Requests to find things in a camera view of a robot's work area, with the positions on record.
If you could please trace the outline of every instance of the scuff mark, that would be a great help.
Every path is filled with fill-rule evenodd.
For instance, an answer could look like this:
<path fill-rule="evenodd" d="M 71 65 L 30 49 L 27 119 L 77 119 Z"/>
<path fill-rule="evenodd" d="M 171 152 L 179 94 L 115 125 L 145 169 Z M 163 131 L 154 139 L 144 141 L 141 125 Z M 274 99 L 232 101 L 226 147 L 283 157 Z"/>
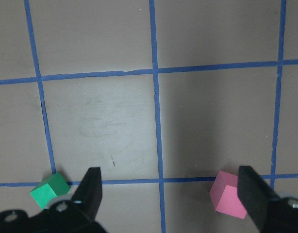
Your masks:
<path fill-rule="evenodd" d="M 116 166 L 116 164 L 115 164 L 115 161 L 114 161 L 113 157 L 112 157 L 112 156 L 110 156 L 110 157 L 111 157 L 111 159 L 112 159 L 112 164 L 113 164 L 113 166 Z"/>

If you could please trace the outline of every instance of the cube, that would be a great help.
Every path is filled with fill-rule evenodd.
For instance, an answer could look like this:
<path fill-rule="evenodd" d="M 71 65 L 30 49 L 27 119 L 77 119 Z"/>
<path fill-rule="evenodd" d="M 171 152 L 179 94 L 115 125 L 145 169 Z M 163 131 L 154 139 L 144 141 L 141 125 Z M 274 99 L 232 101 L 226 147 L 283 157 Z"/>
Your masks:
<path fill-rule="evenodd" d="M 37 187 L 31 191 L 31 196 L 38 203 L 40 208 L 44 209 L 51 199 L 59 195 L 67 194 L 69 190 L 70 187 L 62 175 L 57 172 L 40 182 Z"/>
<path fill-rule="evenodd" d="M 215 210 L 244 219 L 247 211 L 237 196 L 238 177 L 219 171 L 210 191 Z"/>

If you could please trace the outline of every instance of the green cube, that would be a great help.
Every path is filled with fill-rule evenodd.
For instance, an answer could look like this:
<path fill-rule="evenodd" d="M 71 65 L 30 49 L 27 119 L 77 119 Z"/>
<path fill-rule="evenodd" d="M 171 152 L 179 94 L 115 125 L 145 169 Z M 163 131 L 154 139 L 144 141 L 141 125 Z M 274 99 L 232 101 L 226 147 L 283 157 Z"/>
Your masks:
<path fill-rule="evenodd" d="M 46 207 L 47 203 L 53 198 L 68 193 L 70 187 L 57 172 L 40 182 L 36 188 L 31 191 L 31 196 L 38 203 L 41 209 Z"/>

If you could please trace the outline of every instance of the floor tile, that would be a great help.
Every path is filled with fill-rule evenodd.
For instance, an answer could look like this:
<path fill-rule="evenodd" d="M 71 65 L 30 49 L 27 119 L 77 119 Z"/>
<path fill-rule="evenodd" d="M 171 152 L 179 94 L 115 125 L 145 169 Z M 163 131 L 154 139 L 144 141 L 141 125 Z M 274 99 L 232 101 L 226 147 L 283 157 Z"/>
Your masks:
<path fill-rule="evenodd" d="M 257 233 L 248 215 L 239 219 L 216 212 L 209 196 L 213 182 L 166 183 L 166 232 Z"/>
<path fill-rule="evenodd" d="M 103 185 L 103 197 L 96 217 L 108 232 L 161 232 L 159 185 Z"/>
<path fill-rule="evenodd" d="M 279 0 L 155 2 L 159 67 L 277 60 Z"/>
<path fill-rule="evenodd" d="M 0 0 L 0 80 L 33 76 L 24 1 Z"/>
<path fill-rule="evenodd" d="M 28 216 L 41 212 L 39 205 L 30 195 L 33 187 L 0 187 L 0 212 L 5 210 L 24 210 Z"/>
<path fill-rule="evenodd" d="M 298 58 L 298 0 L 286 1 L 284 59 Z"/>
<path fill-rule="evenodd" d="M 164 177 L 270 173 L 275 67 L 159 77 Z"/>
<path fill-rule="evenodd" d="M 152 68 L 147 0 L 34 0 L 42 75 Z"/>
<path fill-rule="evenodd" d="M 44 82 L 56 167 L 79 181 L 157 178 L 152 75 Z"/>
<path fill-rule="evenodd" d="M 298 198 L 298 178 L 276 179 L 275 191 L 279 194 L 284 194 L 288 195 L 289 197 Z"/>
<path fill-rule="evenodd" d="M 0 183 L 51 171 L 37 83 L 0 85 Z"/>
<path fill-rule="evenodd" d="M 298 66 L 283 68 L 276 173 L 298 173 Z"/>

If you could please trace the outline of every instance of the blue tape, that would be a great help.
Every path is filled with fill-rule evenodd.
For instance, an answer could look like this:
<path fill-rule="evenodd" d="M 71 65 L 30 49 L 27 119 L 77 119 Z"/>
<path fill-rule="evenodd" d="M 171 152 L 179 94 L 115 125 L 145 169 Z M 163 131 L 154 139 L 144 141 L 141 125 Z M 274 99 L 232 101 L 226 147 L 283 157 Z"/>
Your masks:
<path fill-rule="evenodd" d="M 63 79 L 82 79 L 87 77 L 112 77 L 112 76 L 129 76 L 129 75 L 142 75 L 152 74 L 152 69 L 138 69 L 133 71 L 105 71 L 105 72 L 91 72 L 91 73 L 79 73 L 79 74 L 55 74 L 42 76 L 42 81 L 49 80 L 63 80 Z"/>
<path fill-rule="evenodd" d="M 171 67 L 159 68 L 159 73 L 178 73 L 178 72 L 193 72 L 193 71 L 206 71 L 206 70 L 219 70 L 219 69 L 236 69 L 236 68 L 252 68 L 252 67 L 275 67 L 277 62 L 243 62 L 243 63 L 229 63 L 217 65 L 205 65 L 194 67 Z"/>
<path fill-rule="evenodd" d="M 286 0 L 281 0 L 281 18 L 280 18 L 280 37 L 279 37 L 279 53 L 278 53 L 278 67 L 275 93 L 275 110 L 274 110 L 274 127 L 273 127 L 273 141 L 272 141 L 272 156 L 271 156 L 271 180 L 270 186 L 275 187 L 275 173 L 277 160 L 277 143 L 279 136 L 279 121 L 280 121 L 280 107 L 281 107 L 281 78 L 283 70 L 284 57 L 284 31 L 286 21 Z"/>
<path fill-rule="evenodd" d="M 0 85 L 16 84 L 16 83 L 34 83 L 37 81 L 36 77 L 20 78 L 20 79 L 6 79 L 0 80 Z"/>
<path fill-rule="evenodd" d="M 298 174 L 276 174 L 276 179 L 293 179 L 298 178 Z"/>
<path fill-rule="evenodd" d="M 55 162 L 54 162 L 52 142 L 51 142 L 51 137 L 50 137 L 48 116 L 47 116 L 46 105 L 45 105 L 45 101 L 44 101 L 44 91 L 43 91 L 43 84 L 41 81 L 41 74 L 40 74 L 40 69 L 39 69 L 39 61 L 38 61 L 38 56 L 37 56 L 36 43 L 35 43 L 34 34 L 33 34 L 33 21 L 32 21 L 30 6 L 29 6 L 29 0 L 24 0 L 24 6 L 25 6 L 25 10 L 26 10 L 26 20 L 27 20 L 27 27 L 28 27 L 28 33 L 29 33 L 29 40 L 30 40 L 31 49 L 32 49 L 33 64 L 34 64 L 34 69 L 36 72 L 39 96 L 40 96 L 40 101 L 41 101 L 42 116 L 43 116 L 43 123 L 44 123 L 46 141 L 47 141 L 49 158 L 50 158 L 50 165 L 51 165 L 52 174 L 54 174 L 56 172 L 56 168 L 55 168 Z"/>
<path fill-rule="evenodd" d="M 0 183 L 0 187 L 36 187 L 38 184 L 38 182 Z"/>
<path fill-rule="evenodd" d="M 297 174 L 277 174 L 274 175 L 276 179 L 290 179 L 298 178 Z M 272 175 L 261 175 L 265 180 L 271 179 Z M 102 181 L 102 184 L 137 184 L 137 183 L 188 183 L 188 182 L 207 182 L 214 181 L 216 176 L 208 177 L 187 177 L 187 178 L 163 178 L 163 179 L 132 179 L 132 180 L 107 180 Z M 26 183 L 0 183 L 0 187 L 33 187 L 37 186 L 38 182 L 26 182 Z M 79 185 L 80 181 L 68 181 L 68 185 Z"/>
<path fill-rule="evenodd" d="M 298 59 L 284 60 L 283 65 L 298 65 Z"/>
<path fill-rule="evenodd" d="M 149 11 L 150 11 L 152 68 L 153 68 L 155 127 L 156 127 L 156 137 L 157 137 L 157 154 L 158 154 L 158 172 L 159 172 L 159 179 L 161 180 L 163 179 L 163 159 L 162 159 L 162 138 L 161 138 L 161 119 L 160 119 L 158 49 L 157 49 L 154 0 L 149 0 Z M 162 182 L 159 183 L 159 195 L 160 195 L 161 231 L 162 233 L 166 233 L 164 183 Z"/>

